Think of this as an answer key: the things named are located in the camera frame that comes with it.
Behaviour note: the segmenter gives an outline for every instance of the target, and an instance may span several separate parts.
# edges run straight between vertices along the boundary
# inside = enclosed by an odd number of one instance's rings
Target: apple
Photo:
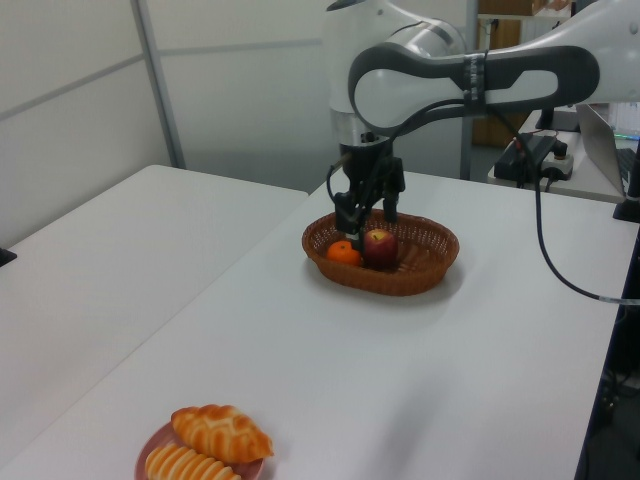
[[[381,228],[369,230],[364,234],[364,258],[368,267],[375,269],[392,268],[398,257],[398,240]]]

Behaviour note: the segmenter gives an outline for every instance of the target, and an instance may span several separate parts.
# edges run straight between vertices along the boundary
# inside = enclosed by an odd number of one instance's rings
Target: plate
[[[173,431],[171,422],[167,423],[160,430],[154,433],[142,448],[138,461],[136,462],[135,480],[149,480],[147,473],[144,471],[144,464],[149,454],[158,447],[166,447],[167,445],[184,446],[184,443]],[[251,463],[230,463],[229,466],[233,471],[242,477],[242,480],[257,480],[262,473],[264,467],[264,459],[256,460]]]

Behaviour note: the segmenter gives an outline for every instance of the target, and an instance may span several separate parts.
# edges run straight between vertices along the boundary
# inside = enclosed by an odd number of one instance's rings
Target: pastry
[[[219,460],[178,445],[152,451],[145,471],[149,480],[242,480]]]
[[[187,446],[225,463],[249,463],[273,455],[271,439],[231,405],[183,408],[171,415],[171,424]]]

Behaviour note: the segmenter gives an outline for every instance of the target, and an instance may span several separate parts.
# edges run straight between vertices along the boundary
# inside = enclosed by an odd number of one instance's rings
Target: brown woven basket
[[[458,239],[450,230],[422,217],[399,213],[398,223],[388,223],[382,210],[373,210],[365,231],[374,228],[387,230],[398,239],[398,263],[393,270],[377,271],[327,260],[329,246],[345,238],[335,229],[335,213],[307,227],[302,235],[302,248],[328,279],[347,287],[392,296],[415,295],[435,287],[460,249]]]

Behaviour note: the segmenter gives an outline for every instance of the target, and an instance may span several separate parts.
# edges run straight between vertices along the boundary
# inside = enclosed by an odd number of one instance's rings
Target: white table
[[[571,111],[571,109],[561,108],[559,111]],[[540,112],[535,111],[520,127],[520,132],[533,132],[536,130],[535,125],[540,118]],[[543,131],[537,135],[553,135],[554,132]],[[557,193],[561,195],[569,195],[572,197],[588,198],[591,200],[599,200],[602,202],[620,203],[624,200],[624,197],[620,195],[618,190],[611,184],[611,182],[604,176],[595,163],[587,156],[584,151],[584,145],[582,143],[582,135],[579,133],[571,132],[559,132],[558,140],[567,144],[567,152],[574,156],[573,174],[567,181],[559,180],[551,184],[549,188],[550,193]],[[618,148],[631,148],[636,150],[638,148],[638,142],[632,140],[616,139],[616,145]],[[540,182],[541,188],[544,190],[547,185],[546,178],[543,178]],[[494,167],[491,168],[487,174],[487,183],[492,185],[504,185],[515,187],[516,182],[509,180],[503,180],[496,178],[494,173]],[[533,189],[532,184],[525,186],[528,189]]]
[[[553,277],[532,192],[406,183],[400,211],[460,240],[434,290],[391,298],[322,277],[300,245],[331,210],[320,188],[0,479],[132,478],[171,413],[206,403],[237,405],[273,437],[263,480],[573,479],[616,307]],[[543,208],[560,271],[618,295],[637,226],[607,203],[547,195]]]
[[[0,467],[307,194],[148,167],[0,269]]]

